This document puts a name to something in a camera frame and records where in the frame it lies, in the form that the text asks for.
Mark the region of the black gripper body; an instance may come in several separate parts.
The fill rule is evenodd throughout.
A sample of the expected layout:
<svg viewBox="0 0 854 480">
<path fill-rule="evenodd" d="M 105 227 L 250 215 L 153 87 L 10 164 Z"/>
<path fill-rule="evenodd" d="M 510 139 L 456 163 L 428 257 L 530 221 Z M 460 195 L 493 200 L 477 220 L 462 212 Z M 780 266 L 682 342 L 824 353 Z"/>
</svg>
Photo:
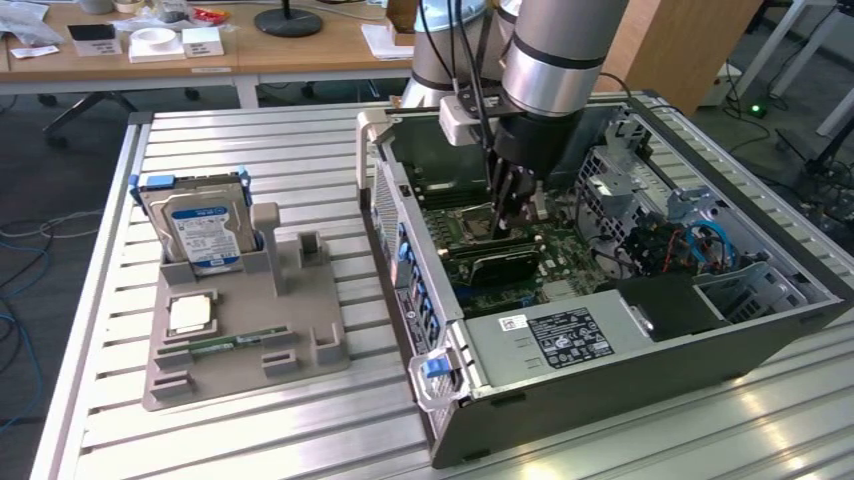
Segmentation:
<svg viewBox="0 0 854 480">
<path fill-rule="evenodd" d="M 564 117 L 518 114 L 502 117 L 494 151 L 513 165 L 545 180 L 554 171 L 582 120 L 582 111 Z"/>
</svg>

